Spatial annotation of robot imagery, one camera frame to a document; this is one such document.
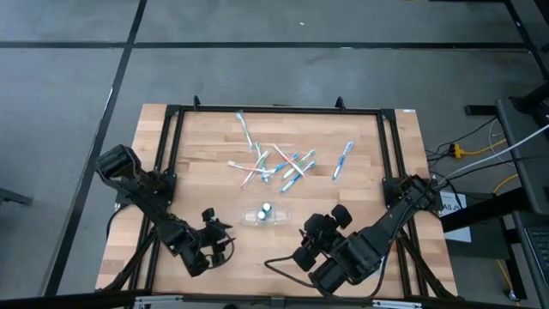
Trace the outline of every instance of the black cable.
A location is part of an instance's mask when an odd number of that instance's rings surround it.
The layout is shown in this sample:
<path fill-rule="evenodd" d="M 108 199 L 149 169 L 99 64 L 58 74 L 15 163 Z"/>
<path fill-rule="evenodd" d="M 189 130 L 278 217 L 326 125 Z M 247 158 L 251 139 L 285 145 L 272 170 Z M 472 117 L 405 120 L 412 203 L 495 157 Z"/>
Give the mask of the black cable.
<path fill-rule="evenodd" d="M 442 158 L 444 158 L 444 157 L 447 157 L 447 156 L 449 156 L 449 150 L 446 150 L 446 152 L 443 152 L 443 153 L 437 154 L 437 155 L 438 155 L 438 157 L 436 157 L 436 158 L 435 158 L 435 157 L 429 158 L 429 159 L 427 159 L 427 161 L 428 161 L 428 162 L 431 162 L 431 161 L 438 161 L 438 160 L 440 160 L 440 159 L 442 159 Z"/>
<path fill-rule="evenodd" d="M 441 154 L 438 158 L 436 158 L 436 159 L 434 160 L 434 161 L 435 161 L 434 163 L 432 163 L 432 164 L 429 165 L 429 168 L 435 167 L 435 166 L 437 165 L 437 163 L 438 163 L 440 160 L 442 160 L 442 158 L 445 158 L 445 157 L 449 156 L 448 153 L 449 153 L 449 150 L 447 150 L 444 154 Z"/>
<path fill-rule="evenodd" d="M 536 159 L 549 159 L 549 156 L 531 156 L 531 157 L 522 157 L 522 158 L 516 158 L 516 159 L 511 159 L 511 160 L 506 160 L 506 161 L 500 161 L 498 163 L 490 164 L 490 165 L 487 165 L 487 166 L 474 168 L 474 169 L 472 169 L 468 172 L 465 172 L 461 175 L 457 175 L 457 176 L 454 176 L 450 179 L 446 179 L 446 182 L 448 182 L 448 180 L 458 179 L 458 178 L 463 177 L 467 174 L 477 172 L 479 170 L 482 170 L 482 169 L 485 169 L 485 168 L 488 168 L 488 167 L 496 167 L 496 166 L 506 164 L 506 163 L 510 163 L 510 162 L 518 162 L 518 161 L 525 161 L 525 160 L 536 160 Z"/>
<path fill-rule="evenodd" d="M 148 232 L 147 237 L 145 237 L 143 242 L 136 248 L 136 252 L 130 258 L 129 262 L 117 274 L 117 276 L 114 278 L 114 280 L 109 285 L 102 288 L 101 290 L 105 290 L 105 291 L 119 291 L 119 290 L 121 290 L 122 287 L 124 286 L 124 284 L 128 281 L 128 278 L 130 278 L 131 273 L 137 267 L 139 262 L 142 260 L 143 255 L 145 255 L 148 248 L 151 246 L 151 244 L 153 243 L 153 241 L 156 237 L 158 237 L 158 234 L 156 233 L 156 228 L 153 227 Z"/>
<path fill-rule="evenodd" d="M 435 151 L 433 154 L 438 154 L 438 151 L 440 151 L 440 148 L 441 148 L 442 146 L 444 146 L 444 145 L 450 145 L 450 144 L 453 143 L 453 142 L 457 142 L 457 141 L 459 141 L 459 140 L 461 140 L 461 139 L 463 139 L 463 138 L 465 138 L 465 137 L 467 137 L 467 136 L 471 136 L 472 134 L 478 132 L 480 129 L 482 129 L 482 128 L 484 128 L 485 126 L 489 125 L 492 121 L 496 120 L 497 118 L 498 118 L 498 117 L 494 117 L 494 118 L 488 120 L 487 122 L 483 123 L 480 127 L 476 128 L 475 130 L 473 130 L 473 131 L 467 133 L 466 135 L 464 135 L 464 136 L 462 136 L 462 137 L 456 138 L 455 140 L 453 140 L 453 141 L 451 141 L 451 142 L 445 142 L 445 143 L 443 143 L 443 144 L 440 144 L 440 145 L 438 146 L 438 148 L 437 148 L 437 151 Z"/>
<path fill-rule="evenodd" d="M 112 220 L 114 219 L 114 217 L 118 215 L 119 212 L 126 209 L 127 206 L 128 205 L 120 205 L 120 207 L 118 207 L 118 209 L 112 213 L 111 217 L 109 218 L 109 221 L 106 223 L 106 239 L 107 240 L 109 240 L 109 233 L 111 233 Z"/>
<path fill-rule="evenodd" d="M 427 265 L 425 260 L 421 257 L 421 253 L 419 253 L 419 251 L 413 246 L 413 243 L 408 238 L 406 232 L 399 232 L 398 241 L 401 242 L 402 245 L 404 245 L 413 262 L 418 266 L 419 272 L 423 274 L 437 297 L 443 297 L 447 299 L 457 298 L 450 291 L 448 291 L 440 282 L 440 280 L 437 279 L 435 274 L 433 274 L 433 272 L 429 268 L 429 265 Z"/>
<path fill-rule="evenodd" d="M 229 236 L 229 233 L 226 232 L 226 230 L 220 228 L 220 227 L 217 227 L 213 224 L 209 224 L 210 227 L 214 227 L 214 228 L 217 228 L 218 230 L 220 230 L 221 232 L 223 232 L 225 234 L 225 236 L 229 239 L 229 242 L 231 243 L 231 253 L 229 254 L 229 257 L 226 258 L 223 262 L 221 262 L 219 265 L 216 265 L 216 266 L 212 266 L 212 267 L 208 267 L 208 270 L 213 270 L 213 269 L 216 269 L 220 266 L 223 266 L 225 265 L 227 262 L 229 262 L 229 260 L 232 258 L 232 255 L 234 254 L 234 238 L 231 238 L 231 236 Z M 214 255 L 213 254 L 208 254 L 206 256 L 210 256 L 210 257 L 213 257 Z"/>
<path fill-rule="evenodd" d="M 263 265 L 265 265 L 265 267 L 267 267 L 268 269 L 274 271 L 275 273 L 281 275 L 281 276 L 284 276 L 290 280 L 292 280 L 293 282 L 296 282 L 298 284 L 301 284 L 302 286 L 304 287 L 307 287 L 307 288 L 317 288 L 316 286 L 314 286 L 313 284 L 310 284 L 310 283 L 307 283 L 307 282 L 304 282 L 302 280 L 299 280 L 298 278 L 294 277 L 294 276 L 290 276 L 288 275 L 287 273 L 285 273 L 284 271 L 282 270 L 278 270 L 276 269 L 275 267 L 271 266 L 270 264 L 271 263 L 275 263 L 275 262 L 282 262 L 282 261 L 287 261 L 289 259 L 292 259 L 293 256 L 288 256 L 288 257 L 278 257 L 278 258 L 272 258 L 272 259 L 269 259 L 265 262 L 263 262 Z"/>

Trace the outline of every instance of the wooden tabletop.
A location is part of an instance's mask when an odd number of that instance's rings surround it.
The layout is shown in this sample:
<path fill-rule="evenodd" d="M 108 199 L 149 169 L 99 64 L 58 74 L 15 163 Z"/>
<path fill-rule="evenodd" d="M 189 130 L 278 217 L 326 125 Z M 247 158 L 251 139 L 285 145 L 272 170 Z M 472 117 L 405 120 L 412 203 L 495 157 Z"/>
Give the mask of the wooden tabletop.
<path fill-rule="evenodd" d="M 154 164 L 166 105 L 144 105 L 132 148 L 145 170 Z M 429 177 L 418 119 L 413 110 L 396 110 L 397 125 L 407 173 Z M 263 266 L 263 261 L 291 255 L 299 246 L 298 229 L 313 213 L 329 213 L 337 204 L 347 207 L 353 222 L 344 235 L 370 226 L 385 213 L 381 178 L 383 160 L 374 116 L 246 113 L 245 121 L 253 141 L 268 150 L 268 167 L 282 163 L 282 158 L 269 146 L 277 143 L 287 154 L 302 155 L 315 149 L 317 165 L 288 192 L 281 194 L 286 183 L 278 173 L 270 185 L 258 176 L 243 190 L 240 183 L 247 172 L 229 167 L 227 161 L 243 165 L 256 162 L 256 152 L 250 152 L 240 122 L 231 112 L 186 112 L 183 134 L 178 149 L 176 196 L 169 211 L 185 219 L 191 226 L 203 226 L 201 213 L 208 207 L 215 209 L 221 221 L 231 224 L 231 236 L 236 237 L 232 259 L 222 267 L 208 270 L 191 278 L 179 257 L 173 257 L 160 247 L 155 292 L 183 294 L 248 294 L 318 296 L 315 289 L 305 288 L 275 274 Z M 168 136 L 163 167 L 171 148 L 173 127 Z M 396 164 L 388 134 L 391 166 L 396 176 Z M 354 141 L 341 175 L 332 181 L 335 165 L 348 141 Z M 275 207 L 290 209 L 293 219 L 278 227 L 250 227 L 240 223 L 245 209 L 271 202 Z M 422 256 L 435 276 L 452 293 L 456 293 L 448 250 L 440 222 L 432 215 L 415 216 Z M 112 223 L 105 255 L 97 280 L 97 288 L 110 283 L 135 251 L 142 221 L 141 211 L 131 206 L 121 212 Z M 317 264 L 323 262 L 319 256 Z M 408 257 L 408 272 L 412 289 L 417 294 L 417 281 L 412 260 Z M 144 285 L 148 255 L 143 259 L 138 287 Z M 279 269 L 308 281 L 306 273 L 294 261 L 276 265 Z M 340 296 L 366 296 L 376 286 L 378 275 L 369 277 L 358 286 L 344 283 L 335 293 Z M 381 297 L 402 297 L 400 273 L 395 247 L 389 256 Z"/>

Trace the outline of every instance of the electrical wire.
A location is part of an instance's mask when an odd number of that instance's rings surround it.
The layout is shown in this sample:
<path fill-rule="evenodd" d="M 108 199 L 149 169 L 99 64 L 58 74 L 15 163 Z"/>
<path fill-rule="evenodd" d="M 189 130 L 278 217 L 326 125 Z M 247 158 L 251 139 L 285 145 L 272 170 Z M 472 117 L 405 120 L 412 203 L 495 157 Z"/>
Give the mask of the electrical wire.
<path fill-rule="evenodd" d="M 463 151 L 463 154 L 464 155 L 478 155 L 478 154 L 482 154 L 483 152 L 487 151 L 487 150 L 494 150 L 494 147 L 498 146 L 498 145 L 501 145 L 503 144 L 504 142 L 507 142 L 506 139 L 503 139 L 499 142 L 496 142 L 495 144 L 492 145 L 492 143 L 490 143 L 490 146 L 486 147 L 486 148 L 483 148 L 481 150 L 477 150 L 477 151 Z"/>
<path fill-rule="evenodd" d="M 128 281 L 128 278 L 130 278 L 131 273 L 134 271 L 137 265 L 141 262 L 143 255 L 145 255 L 148 248 L 151 246 L 151 244 L 157 237 L 158 237 L 158 234 L 156 231 L 156 227 L 151 228 L 151 230 L 148 232 L 147 236 L 143 240 L 142 244 L 140 244 L 136 248 L 136 252 L 134 253 L 133 256 L 131 256 L 128 263 L 117 274 L 114 280 L 112 280 L 112 282 L 109 283 L 109 285 L 102 288 L 102 290 L 120 291 L 124 286 L 124 284 Z"/>
<path fill-rule="evenodd" d="M 497 157 L 497 156 L 499 156 L 499 155 L 501 155 L 501 154 L 507 153 L 507 152 L 511 151 L 513 148 L 517 148 L 517 147 L 521 146 L 522 144 L 524 144 L 525 142 L 527 142 L 528 140 L 530 140 L 532 137 L 537 136 L 537 135 L 540 134 L 542 131 L 544 131 L 544 130 L 546 130 L 546 129 L 548 129 L 548 128 L 549 128 L 549 124 L 546 125 L 546 126 L 544 126 L 544 127 L 541 128 L 541 129 L 537 130 L 536 132 L 530 134 L 529 136 L 527 136 L 526 138 L 522 139 L 520 142 L 516 143 L 515 145 L 513 145 L 513 146 L 511 146 L 511 147 L 508 147 L 508 148 L 506 148 L 506 149 L 504 149 L 504 150 L 502 150 L 502 151 L 500 151 L 500 152 L 498 152 L 498 153 L 496 153 L 496 154 L 494 154 L 494 155 L 491 155 L 491 156 L 489 156 L 489 157 L 487 157 L 487 158 L 485 158 L 485 159 L 478 160 L 478 161 L 473 162 L 473 163 L 471 163 L 471 164 L 468 164 L 468 165 L 466 165 L 466 166 L 464 166 L 464 167 L 458 168 L 458 169 L 455 170 L 454 172 L 450 173 L 447 177 L 449 178 L 449 177 L 451 177 L 452 175 L 455 175 L 456 173 L 459 173 L 459 172 L 461 172 L 461 171 L 464 171 L 464 170 L 466 170 L 466 169 L 468 169 L 468 168 L 470 168 L 470 167 L 474 167 L 474 166 L 476 166 L 476 165 L 478 165 L 478 164 L 480 164 L 480 163 L 482 163 L 482 162 L 486 162 L 486 161 L 488 161 L 488 160 L 491 160 L 491 159 L 493 159 L 493 158 L 495 158 L 495 157 Z"/>
<path fill-rule="evenodd" d="M 287 261 L 289 259 L 292 259 L 293 256 L 288 256 L 288 257 L 278 257 L 278 258 L 272 258 L 272 259 L 269 259 L 265 262 L 263 262 L 263 265 L 265 265 L 265 267 L 267 267 L 268 269 L 274 271 L 275 273 L 281 275 L 281 276 L 284 276 L 290 280 L 292 280 L 293 282 L 296 282 L 298 284 L 301 284 L 302 286 L 304 287 L 307 287 L 307 288 L 316 288 L 315 285 L 313 284 L 310 284 L 310 283 L 307 283 L 307 282 L 304 282 L 302 280 L 299 280 L 298 278 L 294 277 L 294 276 L 291 276 L 291 275 L 288 275 L 287 273 L 285 273 L 284 271 L 282 270 L 278 270 L 276 269 L 275 267 L 271 266 L 271 263 L 276 263 L 276 262 L 282 262 L 282 261 Z"/>
<path fill-rule="evenodd" d="M 118 209 L 116 209 L 111 217 L 109 218 L 109 221 L 106 223 L 106 239 L 109 240 L 109 234 L 111 233 L 111 224 L 112 224 L 112 220 L 114 220 L 114 217 L 116 217 L 118 215 L 118 213 L 120 213 L 122 210 L 126 209 L 128 205 L 120 205 L 120 207 L 118 207 Z"/>
<path fill-rule="evenodd" d="M 507 179 L 504 179 L 504 181 L 502 181 L 501 183 L 499 183 L 498 186 L 496 186 L 496 189 L 494 189 L 492 193 L 494 194 L 498 193 L 499 189 L 501 189 L 501 187 L 505 185 L 505 183 L 507 183 L 509 180 L 513 179 L 516 176 L 518 176 L 518 174 L 515 174 L 513 176 L 508 177 Z M 505 282 L 507 283 L 507 288 L 509 290 L 513 289 L 513 286 L 511 285 L 511 280 L 509 280 L 509 277 L 507 276 L 507 273 L 505 272 L 501 262 L 499 260 L 496 260 L 496 262 L 498 263 L 499 270 L 501 271 L 501 274 L 504 276 Z M 521 306 L 521 305 L 518 303 L 518 301 L 516 301 L 515 306 Z"/>
<path fill-rule="evenodd" d="M 463 177 L 465 175 L 468 175 L 470 173 L 474 173 L 474 172 L 477 172 L 479 170 L 483 170 L 485 168 L 489 168 L 489 167 L 496 167 L 496 166 L 499 166 L 499 165 L 502 165 L 502 164 L 505 164 L 505 163 L 509 163 L 509 162 L 518 162 L 518 161 L 526 161 L 526 160 L 540 160 L 540 159 L 549 159 L 549 156 L 532 156 L 532 157 L 522 157 L 522 158 L 516 158 L 516 159 L 510 159 L 510 160 L 506 160 L 506 161 L 502 161 L 502 162 L 498 162 L 498 163 L 494 163 L 494 164 L 490 164 L 490 165 L 487 165 L 487 166 L 483 166 L 483 167 L 477 167 L 475 169 L 472 169 L 466 173 L 463 173 L 463 174 L 460 174 L 460 175 L 457 175 L 457 176 L 454 176 L 452 178 L 448 178 L 446 180 L 454 180 L 454 179 L 458 179 L 460 177 Z"/>
<path fill-rule="evenodd" d="M 464 136 L 462 136 L 462 137 L 456 138 L 455 140 L 453 140 L 453 141 L 451 141 L 451 142 L 445 142 L 445 143 L 443 143 L 443 144 L 440 144 L 440 145 L 438 146 L 438 148 L 437 148 L 437 151 L 435 151 L 433 154 L 438 154 L 438 151 L 440 151 L 440 148 L 441 148 L 442 146 L 444 146 L 444 145 L 450 145 L 450 144 L 453 143 L 453 142 L 457 142 L 457 141 L 459 141 L 459 140 L 461 140 L 461 139 L 463 139 L 463 138 L 465 138 L 465 137 L 471 136 L 472 134 L 478 132 L 480 129 L 484 128 L 484 127 L 487 126 L 490 122 L 494 121 L 494 120 L 497 119 L 497 118 L 498 118 L 498 117 L 494 117 L 494 118 L 488 120 L 487 122 L 483 123 L 480 127 L 476 128 L 475 130 L 473 130 L 473 131 L 467 133 L 466 135 L 464 135 Z"/>
<path fill-rule="evenodd" d="M 498 136 L 498 135 L 501 135 L 501 134 L 504 133 L 503 130 L 502 130 L 501 132 L 499 132 L 499 133 L 497 133 L 497 134 L 492 134 L 492 129 L 493 129 L 494 124 L 495 124 L 496 122 L 499 122 L 499 120 L 496 119 L 496 120 L 492 121 L 492 124 L 490 124 L 490 130 L 488 131 L 488 143 L 489 143 L 490 146 L 492 147 L 492 152 L 493 152 L 494 154 L 496 154 L 496 150 L 494 150 L 494 148 L 493 148 L 494 145 L 492 145 L 492 137 L 493 137 L 493 136 Z M 498 155 L 498 159 L 499 159 L 500 161 L 503 161 L 503 160 L 504 160 L 504 159 L 502 159 L 499 155 Z M 515 164 L 513 164 L 513 163 L 507 163 L 507 165 L 508 165 L 508 166 L 511 166 L 511 167 L 514 167 L 514 166 L 515 166 Z"/>
<path fill-rule="evenodd" d="M 231 236 L 229 236 L 229 233 L 226 232 L 226 230 L 220 228 L 220 227 L 217 227 L 213 224 L 209 224 L 207 223 L 207 225 L 209 225 L 210 227 L 214 227 L 216 228 L 217 230 L 223 232 L 225 234 L 225 236 L 229 239 L 229 242 L 231 244 L 231 253 L 229 253 L 229 256 L 221 263 L 219 263 L 218 265 L 215 265 L 215 266 L 212 266 L 212 267 L 208 267 L 208 270 L 214 270 L 220 266 L 223 266 L 225 265 L 227 262 L 229 262 L 229 260 L 232 258 L 232 255 L 234 254 L 234 238 L 231 238 Z M 207 254 L 206 255 L 207 257 L 213 257 L 214 255 L 213 254 Z"/>
<path fill-rule="evenodd" d="M 499 189 L 501 189 L 502 186 L 504 186 L 505 184 L 507 184 L 509 181 L 511 181 L 512 179 L 515 179 L 518 177 L 518 174 L 516 173 L 515 175 L 512 175 L 512 176 L 509 176 L 508 178 L 504 179 L 504 181 L 500 182 L 499 185 L 496 186 L 496 189 L 494 189 L 494 194 L 499 191 Z"/>
<path fill-rule="evenodd" d="M 429 161 L 429 162 L 434 161 L 434 163 L 431 163 L 431 164 L 429 165 L 429 168 L 435 167 L 435 166 L 437 165 L 437 163 L 438 163 L 440 160 L 442 160 L 442 158 L 447 157 L 447 156 L 449 156 L 449 150 L 446 150 L 446 152 L 440 154 L 437 158 L 428 159 L 427 161 Z"/>
<path fill-rule="evenodd" d="M 507 288 L 509 290 L 513 289 L 513 287 L 511 286 L 511 280 L 509 280 L 509 277 L 507 276 L 507 273 L 505 273 L 503 265 L 501 264 L 501 262 L 499 262 L 499 260 L 496 260 L 496 262 L 498 263 L 499 270 L 501 271 L 501 274 L 504 276 L 505 283 L 507 283 Z M 521 304 L 519 304 L 518 301 L 515 301 L 515 306 L 521 306 Z"/>

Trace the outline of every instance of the blue toothbrush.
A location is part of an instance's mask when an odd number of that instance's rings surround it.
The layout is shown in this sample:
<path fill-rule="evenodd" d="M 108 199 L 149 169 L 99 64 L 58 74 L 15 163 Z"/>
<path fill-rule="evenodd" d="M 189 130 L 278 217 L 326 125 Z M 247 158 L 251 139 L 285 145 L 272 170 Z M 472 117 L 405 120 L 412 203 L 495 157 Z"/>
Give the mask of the blue toothbrush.
<path fill-rule="evenodd" d="M 337 177 L 340 175 L 341 167 L 343 167 L 343 162 L 345 162 L 345 158 L 347 158 L 347 154 L 353 147 L 353 142 L 348 142 L 345 146 L 345 150 L 343 150 L 343 154 L 340 157 L 340 161 L 337 163 L 337 167 L 335 168 L 334 176 L 332 176 L 332 180 L 336 180 Z"/>
<path fill-rule="evenodd" d="M 309 163 L 309 165 L 307 165 L 306 168 L 303 169 L 303 172 L 308 170 L 309 168 L 315 166 L 316 162 L 315 161 L 312 161 L 311 163 Z M 292 180 L 290 180 L 286 185 L 284 185 L 281 189 L 281 193 L 284 193 L 286 192 L 288 189 L 290 189 L 290 187 L 295 184 L 296 181 L 298 181 L 298 179 L 301 178 L 301 174 L 297 174 Z"/>
<path fill-rule="evenodd" d="M 293 154 L 292 160 L 295 161 L 295 160 L 297 160 L 298 158 L 299 158 L 299 154 Z M 273 173 L 276 173 L 276 172 L 280 171 L 282 168 L 284 168 L 286 165 L 288 165 L 288 161 L 282 162 L 279 166 L 273 168 L 271 171 L 272 171 Z"/>

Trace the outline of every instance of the clear plastic lid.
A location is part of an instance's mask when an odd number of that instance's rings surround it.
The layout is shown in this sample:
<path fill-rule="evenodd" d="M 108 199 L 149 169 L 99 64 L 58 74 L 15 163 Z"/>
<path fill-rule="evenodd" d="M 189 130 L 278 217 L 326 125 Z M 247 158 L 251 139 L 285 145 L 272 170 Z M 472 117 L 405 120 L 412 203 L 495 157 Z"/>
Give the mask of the clear plastic lid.
<path fill-rule="evenodd" d="M 292 211 L 290 209 L 276 207 L 272 203 L 261 203 L 256 207 L 244 209 L 240 216 L 242 224 L 251 226 L 283 225 L 291 220 Z"/>

